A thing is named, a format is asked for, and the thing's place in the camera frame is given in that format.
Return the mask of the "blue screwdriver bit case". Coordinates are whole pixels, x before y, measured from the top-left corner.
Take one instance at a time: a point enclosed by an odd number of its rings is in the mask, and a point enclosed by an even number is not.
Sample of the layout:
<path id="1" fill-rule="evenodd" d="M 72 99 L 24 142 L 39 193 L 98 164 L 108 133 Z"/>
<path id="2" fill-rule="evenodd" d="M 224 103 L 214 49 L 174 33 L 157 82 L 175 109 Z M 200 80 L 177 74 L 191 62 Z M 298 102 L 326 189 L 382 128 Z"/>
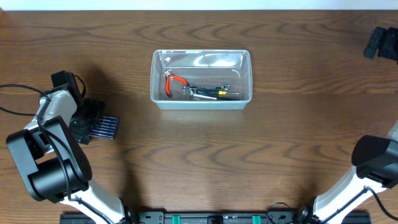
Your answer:
<path id="1" fill-rule="evenodd" d="M 114 140 L 119 127 L 119 119 L 111 116 L 98 118 L 89 132 L 90 137 Z"/>

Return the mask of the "red handled pliers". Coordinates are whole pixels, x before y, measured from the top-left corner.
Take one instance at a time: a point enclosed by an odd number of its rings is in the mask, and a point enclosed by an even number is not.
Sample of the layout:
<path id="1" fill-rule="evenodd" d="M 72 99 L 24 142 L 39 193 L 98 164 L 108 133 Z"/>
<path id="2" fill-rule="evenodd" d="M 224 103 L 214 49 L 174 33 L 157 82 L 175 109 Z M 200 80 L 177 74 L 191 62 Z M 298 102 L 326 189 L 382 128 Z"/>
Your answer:
<path id="1" fill-rule="evenodd" d="M 174 74 L 171 73 L 169 70 L 166 70 L 166 71 L 164 72 L 164 74 L 165 74 L 165 93 L 166 93 L 166 95 L 167 95 L 169 98 L 172 97 L 172 92 L 171 92 L 171 89 L 170 89 L 170 82 L 171 82 L 171 80 L 176 80 L 176 81 L 182 83 L 184 87 L 188 87 L 188 86 L 189 86 L 189 82 L 187 82 L 186 79 L 174 75 Z"/>

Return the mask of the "claw hammer black handle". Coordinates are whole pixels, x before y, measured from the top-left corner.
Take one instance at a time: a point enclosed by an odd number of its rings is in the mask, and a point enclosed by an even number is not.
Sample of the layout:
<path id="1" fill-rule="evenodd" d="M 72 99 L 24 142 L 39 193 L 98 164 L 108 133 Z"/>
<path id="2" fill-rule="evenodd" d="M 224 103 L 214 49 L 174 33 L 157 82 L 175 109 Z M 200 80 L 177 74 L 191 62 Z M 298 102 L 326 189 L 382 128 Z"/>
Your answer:
<path id="1" fill-rule="evenodd" d="M 191 92 L 190 100 L 206 100 L 206 101 L 234 101 L 239 100 L 239 95 L 231 95 L 231 96 L 207 96 L 207 95 L 198 95 L 195 91 Z"/>

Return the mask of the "yellow black screwdriver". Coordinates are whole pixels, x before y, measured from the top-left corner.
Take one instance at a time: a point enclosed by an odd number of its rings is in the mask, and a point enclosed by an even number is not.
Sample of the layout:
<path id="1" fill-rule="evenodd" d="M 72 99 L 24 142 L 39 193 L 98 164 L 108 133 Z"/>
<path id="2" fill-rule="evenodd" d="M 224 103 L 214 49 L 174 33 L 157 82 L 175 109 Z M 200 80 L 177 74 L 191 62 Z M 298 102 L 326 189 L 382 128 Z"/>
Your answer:
<path id="1" fill-rule="evenodd" d="M 207 95 L 207 96 L 231 96 L 231 95 L 239 95 L 239 93 L 223 91 L 223 90 L 197 90 L 196 94 L 198 95 Z"/>

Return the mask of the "silver offset wrench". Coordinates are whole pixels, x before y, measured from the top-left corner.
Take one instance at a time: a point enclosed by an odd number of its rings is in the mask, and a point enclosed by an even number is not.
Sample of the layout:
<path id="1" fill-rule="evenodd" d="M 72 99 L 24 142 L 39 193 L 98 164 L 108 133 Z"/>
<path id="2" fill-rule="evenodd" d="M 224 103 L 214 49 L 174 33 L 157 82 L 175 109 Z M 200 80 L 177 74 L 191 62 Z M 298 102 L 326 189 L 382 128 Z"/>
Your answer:
<path id="1" fill-rule="evenodd" d="M 184 86 L 182 90 L 188 91 L 188 90 L 215 90 L 215 91 L 228 91 L 231 89 L 231 86 L 229 84 L 227 85 L 222 85 L 222 86 L 195 86 L 195 85 L 188 85 Z"/>

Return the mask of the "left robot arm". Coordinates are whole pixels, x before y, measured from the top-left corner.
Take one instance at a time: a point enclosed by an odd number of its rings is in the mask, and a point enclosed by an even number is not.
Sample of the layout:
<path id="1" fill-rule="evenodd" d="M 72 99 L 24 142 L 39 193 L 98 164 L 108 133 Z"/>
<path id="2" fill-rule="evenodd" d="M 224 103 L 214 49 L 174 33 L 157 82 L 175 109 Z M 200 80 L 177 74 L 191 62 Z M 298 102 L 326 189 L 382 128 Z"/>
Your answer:
<path id="1" fill-rule="evenodd" d="M 119 120 L 102 115 L 104 102 L 86 98 L 79 76 L 62 70 L 51 79 L 53 88 L 39 93 L 32 121 L 6 139 L 28 193 L 70 205 L 95 223 L 137 223 L 129 207 L 93 179 L 80 147 L 92 137 L 114 139 Z"/>

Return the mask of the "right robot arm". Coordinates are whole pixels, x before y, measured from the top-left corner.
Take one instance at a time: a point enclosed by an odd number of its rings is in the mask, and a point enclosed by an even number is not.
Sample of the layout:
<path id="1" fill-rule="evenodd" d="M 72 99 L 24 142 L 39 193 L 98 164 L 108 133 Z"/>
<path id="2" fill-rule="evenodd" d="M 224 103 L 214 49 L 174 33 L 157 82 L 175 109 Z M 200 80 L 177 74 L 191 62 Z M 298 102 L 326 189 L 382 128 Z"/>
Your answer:
<path id="1" fill-rule="evenodd" d="M 356 143 L 348 172 L 328 191 L 315 197 L 296 215 L 297 223 L 343 223 L 343 220 L 369 197 L 392 220 L 378 193 L 397 185 L 397 125 L 387 136 L 365 135 Z"/>

